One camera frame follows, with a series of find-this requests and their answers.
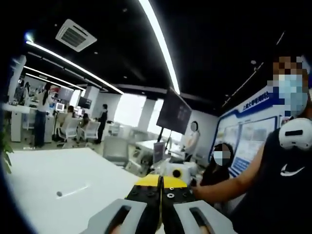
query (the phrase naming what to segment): face mask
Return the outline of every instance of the face mask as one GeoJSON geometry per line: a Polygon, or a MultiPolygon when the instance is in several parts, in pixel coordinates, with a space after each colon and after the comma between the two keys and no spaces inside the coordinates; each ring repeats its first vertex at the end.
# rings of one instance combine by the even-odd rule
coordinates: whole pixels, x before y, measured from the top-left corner
{"type": "Polygon", "coordinates": [[[302,75],[290,74],[278,76],[279,98],[284,115],[297,117],[302,114],[308,104],[308,93],[302,89],[302,75]]]}

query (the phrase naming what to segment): nike logo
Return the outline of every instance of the nike logo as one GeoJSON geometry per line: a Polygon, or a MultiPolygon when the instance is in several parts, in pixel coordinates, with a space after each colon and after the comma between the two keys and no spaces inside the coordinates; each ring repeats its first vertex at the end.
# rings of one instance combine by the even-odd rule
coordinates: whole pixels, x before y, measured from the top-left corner
{"type": "Polygon", "coordinates": [[[295,172],[287,172],[286,167],[287,167],[287,164],[282,168],[281,176],[294,176],[295,174],[299,173],[300,171],[302,171],[305,168],[305,167],[300,168],[299,170],[297,170],[295,172]]]}

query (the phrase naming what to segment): potted plant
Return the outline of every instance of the potted plant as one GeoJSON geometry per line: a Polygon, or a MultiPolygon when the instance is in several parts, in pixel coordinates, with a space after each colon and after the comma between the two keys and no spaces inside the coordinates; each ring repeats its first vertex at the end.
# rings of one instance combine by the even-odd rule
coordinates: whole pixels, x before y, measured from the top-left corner
{"type": "Polygon", "coordinates": [[[3,126],[2,132],[0,132],[0,147],[2,149],[1,152],[1,159],[2,159],[2,164],[5,169],[5,171],[9,174],[11,174],[11,169],[10,166],[12,166],[10,158],[9,158],[9,153],[13,153],[13,150],[9,144],[9,137],[6,131],[7,125],[5,124],[3,126]]]}

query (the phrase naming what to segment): ceiling air conditioner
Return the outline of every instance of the ceiling air conditioner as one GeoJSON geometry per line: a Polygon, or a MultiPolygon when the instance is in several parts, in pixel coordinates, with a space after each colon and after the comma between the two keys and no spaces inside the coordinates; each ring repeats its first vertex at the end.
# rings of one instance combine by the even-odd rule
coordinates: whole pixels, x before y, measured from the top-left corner
{"type": "Polygon", "coordinates": [[[55,39],[77,52],[98,40],[70,19],[67,19],[59,29],[55,39]]]}

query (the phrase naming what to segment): white vr headset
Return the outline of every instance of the white vr headset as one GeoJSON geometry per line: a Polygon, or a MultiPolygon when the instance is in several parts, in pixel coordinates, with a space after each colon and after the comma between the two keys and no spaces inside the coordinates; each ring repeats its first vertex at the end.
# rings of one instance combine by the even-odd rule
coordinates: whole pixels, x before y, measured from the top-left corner
{"type": "Polygon", "coordinates": [[[284,149],[297,147],[308,151],[312,149],[312,121],[307,118],[295,118],[281,127],[278,137],[284,149]]]}

